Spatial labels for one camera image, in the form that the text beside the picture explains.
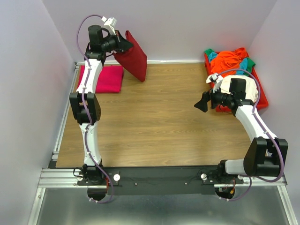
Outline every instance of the metal floor panel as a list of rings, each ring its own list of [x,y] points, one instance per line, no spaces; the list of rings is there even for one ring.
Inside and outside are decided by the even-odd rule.
[[[246,187],[237,187],[236,195]],[[39,225],[286,225],[275,186],[252,187],[236,202],[213,195],[124,195],[89,202],[84,188],[47,188]]]

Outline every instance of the magenta towel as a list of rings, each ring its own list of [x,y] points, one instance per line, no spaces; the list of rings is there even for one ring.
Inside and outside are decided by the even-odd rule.
[[[79,82],[77,87],[83,78],[84,67],[84,65],[80,66]],[[122,79],[122,66],[103,67],[96,85],[96,93],[119,93],[121,91]]]

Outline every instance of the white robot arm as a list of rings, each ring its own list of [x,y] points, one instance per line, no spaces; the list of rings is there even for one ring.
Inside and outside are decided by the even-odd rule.
[[[95,90],[106,59],[106,53],[111,51],[124,52],[133,47],[132,43],[124,39],[119,31],[114,29],[116,19],[102,17],[102,21],[105,22],[103,28],[99,25],[92,25],[88,28],[90,42],[85,53],[84,73],[76,92],[71,93],[69,97],[74,118],[79,123],[82,132],[85,153],[84,165],[91,167],[95,164],[102,164],[97,140],[101,109]],[[103,31],[108,33],[106,37],[103,37]]]
[[[257,113],[254,103],[246,97],[246,81],[232,78],[231,94],[222,93],[220,86],[223,78],[218,74],[210,75],[207,83],[214,82],[214,88],[205,91],[202,99],[195,107],[203,112],[208,110],[207,103],[211,100],[211,108],[218,105],[227,106],[233,115],[242,123],[251,145],[243,159],[222,160],[218,165],[220,176],[224,174],[247,176],[280,177],[283,174],[288,144],[272,133]]]

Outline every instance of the fabric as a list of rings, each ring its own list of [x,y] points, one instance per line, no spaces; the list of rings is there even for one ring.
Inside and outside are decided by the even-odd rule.
[[[257,101],[258,90],[255,81],[251,77],[244,75],[228,75],[226,76],[221,84],[221,92],[230,94],[229,87],[231,78],[241,78],[246,80],[246,99],[252,100],[254,103]]]
[[[248,61],[248,64],[247,64],[247,69],[246,70],[249,73],[252,73],[252,68],[253,68],[253,66],[255,66],[255,62],[253,62],[252,59],[250,59],[250,58],[247,58],[247,61]]]
[[[83,78],[84,65],[80,66],[79,87]],[[121,91],[123,79],[123,67],[122,66],[110,66],[103,67],[96,85],[96,93],[119,93]]]
[[[209,48],[209,49],[207,49],[207,50],[204,51],[204,53],[205,53],[207,56],[209,56],[211,53],[214,53],[214,52],[215,52],[215,51],[212,50],[211,48]]]
[[[144,82],[146,80],[147,56],[128,30],[125,35],[127,41],[131,42],[134,46],[126,52],[118,52],[113,55],[121,66],[141,82]]]
[[[248,66],[248,59],[247,58],[244,58],[242,60],[242,62],[240,63],[240,68],[239,69],[244,69],[246,70],[247,69],[247,66]],[[244,74],[243,71],[236,71],[236,75],[246,75],[246,76],[249,76],[248,74]]]
[[[212,52],[209,56],[208,56],[208,61],[211,62],[214,58],[216,58],[218,56],[218,54],[216,54],[215,52]]]
[[[211,72],[219,74],[229,69],[238,69],[247,55],[245,48],[238,48],[234,52],[222,51],[211,61]],[[233,74],[236,74],[236,71],[225,73],[222,76],[226,77]]]

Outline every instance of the red cloth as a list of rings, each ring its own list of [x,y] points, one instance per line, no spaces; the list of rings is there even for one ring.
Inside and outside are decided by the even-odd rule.
[[[223,71],[229,69],[238,69],[240,68],[240,62],[244,58],[248,56],[245,48],[238,48],[234,52],[231,51],[222,51],[220,52],[216,58],[214,58],[211,63],[211,72],[214,73],[221,73]],[[226,77],[228,75],[236,74],[236,71],[231,71],[228,73],[222,74],[222,77]]]
[[[80,66],[79,86],[84,73],[84,65]],[[121,91],[123,79],[122,66],[103,67],[96,85],[96,93],[119,93]]]
[[[126,31],[126,40],[134,46],[124,53],[119,52],[113,55],[121,66],[141,82],[144,82],[146,80],[147,56],[128,30]]]

